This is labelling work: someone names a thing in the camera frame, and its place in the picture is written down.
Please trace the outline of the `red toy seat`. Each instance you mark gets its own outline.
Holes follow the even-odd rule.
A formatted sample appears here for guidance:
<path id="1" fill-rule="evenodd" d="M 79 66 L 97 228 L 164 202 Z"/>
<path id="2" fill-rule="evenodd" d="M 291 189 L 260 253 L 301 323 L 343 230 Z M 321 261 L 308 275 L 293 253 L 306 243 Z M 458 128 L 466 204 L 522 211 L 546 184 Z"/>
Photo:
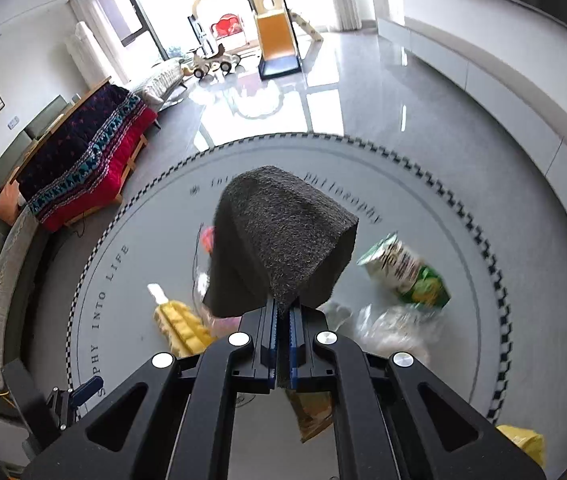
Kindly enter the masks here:
<path id="1" fill-rule="evenodd" d="M 238 15 L 227 13 L 221 15 L 217 22 L 210 25 L 210 32 L 214 39 L 219 41 L 231 36 L 243 34 L 243 23 Z"/>

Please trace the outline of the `white floor air conditioner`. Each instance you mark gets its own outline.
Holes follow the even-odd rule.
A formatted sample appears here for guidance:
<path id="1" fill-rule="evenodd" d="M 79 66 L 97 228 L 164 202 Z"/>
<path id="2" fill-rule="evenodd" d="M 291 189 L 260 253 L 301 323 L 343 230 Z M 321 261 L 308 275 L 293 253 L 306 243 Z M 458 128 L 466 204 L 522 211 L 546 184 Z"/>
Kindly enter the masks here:
<path id="1" fill-rule="evenodd" d="M 123 84 L 120 75 L 106 57 L 99 42 L 85 22 L 78 22 L 74 32 L 64 40 L 67 52 L 89 88 L 96 87 L 103 79 L 113 84 Z"/>

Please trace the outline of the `dark grey towel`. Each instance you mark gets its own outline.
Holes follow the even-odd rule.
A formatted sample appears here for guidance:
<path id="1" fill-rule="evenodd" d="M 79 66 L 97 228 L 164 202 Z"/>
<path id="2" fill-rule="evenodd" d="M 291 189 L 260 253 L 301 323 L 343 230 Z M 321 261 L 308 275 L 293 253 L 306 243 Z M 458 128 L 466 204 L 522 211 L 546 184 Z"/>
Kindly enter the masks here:
<path id="1" fill-rule="evenodd" d="M 216 318 L 294 301 L 316 309 L 332 296 L 355 248 L 359 219 L 301 178 L 275 166 L 233 178 L 214 216 L 210 285 Z"/>

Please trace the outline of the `clear crumpled plastic bag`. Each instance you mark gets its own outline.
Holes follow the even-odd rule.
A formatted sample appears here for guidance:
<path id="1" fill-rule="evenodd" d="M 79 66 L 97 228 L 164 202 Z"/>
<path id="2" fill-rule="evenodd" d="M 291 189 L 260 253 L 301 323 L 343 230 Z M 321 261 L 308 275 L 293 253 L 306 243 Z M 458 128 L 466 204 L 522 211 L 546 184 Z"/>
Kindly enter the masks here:
<path id="1" fill-rule="evenodd" d="M 388 359 L 407 352 L 422 364 L 431 362 L 431 347 L 440 337 L 444 311 L 422 304 L 376 307 L 353 311 L 330 300 L 318 308 L 326 315 L 330 330 L 347 336 L 364 352 Z"/>

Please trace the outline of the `yellow plastic bag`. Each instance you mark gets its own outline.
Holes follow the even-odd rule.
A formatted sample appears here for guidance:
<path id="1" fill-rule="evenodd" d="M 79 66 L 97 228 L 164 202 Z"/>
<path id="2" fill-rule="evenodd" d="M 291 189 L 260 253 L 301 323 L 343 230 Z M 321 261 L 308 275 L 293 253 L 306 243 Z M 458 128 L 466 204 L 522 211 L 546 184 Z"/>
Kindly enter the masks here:
<path id="1" fill-rule="evenodd" d="M 497 429 L 538 466 L 546 467 L 546 441 L 542 434 L 538 434 L 532 429 L 510 425 L 498 425 Z"/>

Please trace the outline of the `brown snack bag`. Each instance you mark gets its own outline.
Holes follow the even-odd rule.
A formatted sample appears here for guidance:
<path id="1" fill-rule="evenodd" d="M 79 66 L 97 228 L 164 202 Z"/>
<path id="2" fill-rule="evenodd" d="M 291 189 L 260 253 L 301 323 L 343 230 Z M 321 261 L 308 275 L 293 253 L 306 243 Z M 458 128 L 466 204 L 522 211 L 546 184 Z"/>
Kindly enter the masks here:
<path id="1" fill-rule="evenodd" d="M 318 436 L 332 425 L 332 401 L 329 392 L 302 392 L 285 389 L 297 418 L 301 442 Z"/>

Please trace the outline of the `round grey printed rug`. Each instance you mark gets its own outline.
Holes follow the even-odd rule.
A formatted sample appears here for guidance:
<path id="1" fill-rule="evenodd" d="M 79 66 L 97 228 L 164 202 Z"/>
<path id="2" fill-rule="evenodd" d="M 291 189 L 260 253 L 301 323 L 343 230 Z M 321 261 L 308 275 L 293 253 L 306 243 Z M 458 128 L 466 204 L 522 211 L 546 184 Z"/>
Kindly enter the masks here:
<path id="1" fill-rule="evenodd" d="M 504 404 L 507 288 L 473 214 L 431 172 L 382 146 L 319 133 L 234 140 L 163 171 L 93 248 L 70 307 L 71 386 L 113 390 L 166 349 L 156 297 L 229 323 L 267 301 L 433 311 L 409 347 L 488 420 Z"/>

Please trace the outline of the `toy ride-on car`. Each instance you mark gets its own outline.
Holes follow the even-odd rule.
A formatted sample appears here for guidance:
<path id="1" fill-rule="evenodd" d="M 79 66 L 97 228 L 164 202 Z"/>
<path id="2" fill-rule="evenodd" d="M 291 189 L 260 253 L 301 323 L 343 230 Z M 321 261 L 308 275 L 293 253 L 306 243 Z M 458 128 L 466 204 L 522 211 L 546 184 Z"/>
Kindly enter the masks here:
<path id="1" fill-rule="evenodd" d="M 227 75 L 241 64 L 241 55 L 227 51 L 223 44 L 218 44 L 217 51 L 210 55 L 203 53 L 202 46 L 191 49 L 189 53 L 191 58 L 184 62 L 182 72 L 186 76 L 195 76 L 196 79 L 203 79 L 215 70 L 221 70 L 221 73 Z"/>

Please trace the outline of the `yellow snack bag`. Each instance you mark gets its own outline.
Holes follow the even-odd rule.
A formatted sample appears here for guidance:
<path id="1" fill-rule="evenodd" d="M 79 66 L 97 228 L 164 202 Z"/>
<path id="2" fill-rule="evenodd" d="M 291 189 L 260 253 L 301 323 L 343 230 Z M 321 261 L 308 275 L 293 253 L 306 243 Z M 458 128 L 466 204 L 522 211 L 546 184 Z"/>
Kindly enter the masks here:
<path id="1" fill-rule="evenodd" d="M 180 301 L 170 300 L 160 304 L 153 316 L 167 340 L 169 352 L 178 359 L 197 356 L 216 341 L 201 318 Z"/>

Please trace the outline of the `orange children slide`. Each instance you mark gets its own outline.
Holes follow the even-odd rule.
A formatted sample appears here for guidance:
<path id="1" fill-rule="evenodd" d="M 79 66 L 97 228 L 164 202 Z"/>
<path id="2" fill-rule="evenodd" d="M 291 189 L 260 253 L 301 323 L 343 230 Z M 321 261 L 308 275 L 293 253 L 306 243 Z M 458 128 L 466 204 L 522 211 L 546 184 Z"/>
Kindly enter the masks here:
<path id="1" fill-rule="evenodd" d="M 323 36 L 308 21 L 291 11 L 285 0 L 248 0 L 254 14 L 260 47 L 258 74 L 262 80 L 300 73 L 302 57 L 294 25 L 314 42 Z"/>

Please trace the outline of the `green white snack bag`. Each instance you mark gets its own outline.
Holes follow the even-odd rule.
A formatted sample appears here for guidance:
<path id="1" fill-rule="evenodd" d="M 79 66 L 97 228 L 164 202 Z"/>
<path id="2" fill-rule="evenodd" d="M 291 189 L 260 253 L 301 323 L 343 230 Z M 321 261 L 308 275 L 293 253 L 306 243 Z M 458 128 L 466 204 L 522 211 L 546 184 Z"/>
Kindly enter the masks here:
<path id="1" fill-rule="evenodd" d="M 398 237 L 396 232 L 374 244 L 357 260 L 369 278 L 404 304 L 443 309 L 451 300 L 441 274 Z"/>

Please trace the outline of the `bed with patterned blanket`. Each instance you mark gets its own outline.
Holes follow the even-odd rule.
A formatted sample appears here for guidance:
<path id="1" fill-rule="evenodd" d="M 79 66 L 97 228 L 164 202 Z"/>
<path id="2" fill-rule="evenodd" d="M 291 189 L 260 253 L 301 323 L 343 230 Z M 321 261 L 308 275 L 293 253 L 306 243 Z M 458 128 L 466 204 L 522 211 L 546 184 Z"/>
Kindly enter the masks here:
<path id="1" fill-rule="evenodd" d="M 15 175 L 38 222 L 56 232 L 114 202 L 127 162 L 156 118 L 140 96 L 108 81 L 73 106 Z"/>

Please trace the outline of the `orange cushion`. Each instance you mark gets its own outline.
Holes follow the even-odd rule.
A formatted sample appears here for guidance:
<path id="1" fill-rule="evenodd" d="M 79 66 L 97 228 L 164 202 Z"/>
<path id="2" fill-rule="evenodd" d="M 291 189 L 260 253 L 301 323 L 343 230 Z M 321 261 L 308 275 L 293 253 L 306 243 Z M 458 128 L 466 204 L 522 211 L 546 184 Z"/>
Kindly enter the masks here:
<path id="1" fill-rule="evenodd" d="M 7 183 L 0 193 L 0 220 L 8 226 L 13 226 L 24 204 L 18 181 Z"/>

